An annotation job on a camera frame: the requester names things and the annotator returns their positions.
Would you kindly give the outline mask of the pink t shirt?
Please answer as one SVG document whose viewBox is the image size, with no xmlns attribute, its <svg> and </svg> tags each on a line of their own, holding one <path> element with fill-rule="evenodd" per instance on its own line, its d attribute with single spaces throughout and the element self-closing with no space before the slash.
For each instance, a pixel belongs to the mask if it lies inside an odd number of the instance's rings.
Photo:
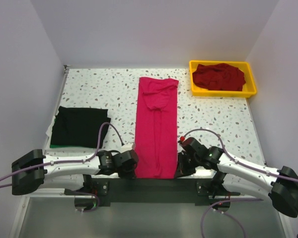
<svg viewBox="0 0 298 238">
<path fill-rule="evenodd" d="M 172 179 L 177 169 L 178 81 L 141 77 L 135 152 L 139 179 Z"/>
</svg>

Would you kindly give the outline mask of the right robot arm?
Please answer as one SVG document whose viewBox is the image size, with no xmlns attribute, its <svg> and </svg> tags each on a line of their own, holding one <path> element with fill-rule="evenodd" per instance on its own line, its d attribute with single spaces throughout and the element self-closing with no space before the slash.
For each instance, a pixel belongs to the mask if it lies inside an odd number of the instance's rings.
<svg viewBox="0 0 298 238">
<path fill-rule="evenodd" d="M 223 148 L 207 148 L 193 137 L 181 137 L 178 164 L 181 176 L 195 173 L 197 167 L 215 171 L 202 187 L 212 196 L 221 192 L 240 193 L 261 200 L 271 200 L 280 213 L 298 216 L 298 175 L 286 166 L 281 169 L 260 166 L 235 157 Z"/>
</svg>

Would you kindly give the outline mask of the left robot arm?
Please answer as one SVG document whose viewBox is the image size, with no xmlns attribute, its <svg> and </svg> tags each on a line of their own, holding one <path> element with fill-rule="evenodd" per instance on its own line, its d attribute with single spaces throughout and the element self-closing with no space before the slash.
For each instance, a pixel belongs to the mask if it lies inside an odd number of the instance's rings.
<svg viewBox="0 0 298 238">
<path fill-rule="evenodd" d="M 56 157 L 35 149 L 12 163 L 12 195 L 26 195 L 42 188 L 92 189 L 91 176 L 132 177 L 138 160 L 134 150 Z"/>
</svg>

